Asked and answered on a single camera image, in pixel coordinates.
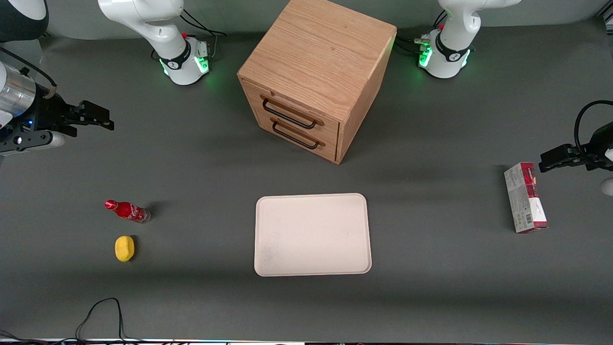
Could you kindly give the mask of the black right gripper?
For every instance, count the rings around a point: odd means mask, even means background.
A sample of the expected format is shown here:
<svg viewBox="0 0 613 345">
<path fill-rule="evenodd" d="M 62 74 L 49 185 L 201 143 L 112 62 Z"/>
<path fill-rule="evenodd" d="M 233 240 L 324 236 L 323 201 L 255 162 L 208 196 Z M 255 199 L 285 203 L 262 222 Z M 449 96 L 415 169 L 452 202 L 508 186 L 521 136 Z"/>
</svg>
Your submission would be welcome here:
<svg viewBox="0 0 613 345">
<path fill-rule="evenodd" d="M 36 96 L 33 104 L 22 115 L 22 129 L 49 130 L 76 138 L 78 130 L 74 125 L 79 121 L 114 131 L 109 109 L 85 100 L 79 105 L 70 105 L 59 95 L 48 100 L 43 96 Z"/>
</svg>

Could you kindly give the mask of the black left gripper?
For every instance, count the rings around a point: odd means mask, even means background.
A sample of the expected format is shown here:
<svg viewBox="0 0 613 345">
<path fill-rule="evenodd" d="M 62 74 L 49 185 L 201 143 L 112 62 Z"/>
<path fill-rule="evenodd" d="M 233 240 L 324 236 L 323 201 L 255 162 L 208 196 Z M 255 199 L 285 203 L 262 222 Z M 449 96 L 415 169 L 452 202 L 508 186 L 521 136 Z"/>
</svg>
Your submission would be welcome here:
<svg viewBox="0 0 613 345">
<path fill-rule="evenodd" d="M 607 170 L 607 163 L 613 161 L 613 123 L 610 122 L 600 128 L 590 138 L 589 153 L 596 161 L 582 156 L 581 146 L 563 144 L 540 155 L 539 170 L 541 173 L 563 168 L 585 166 L 587 171 Z"/>
</svg>

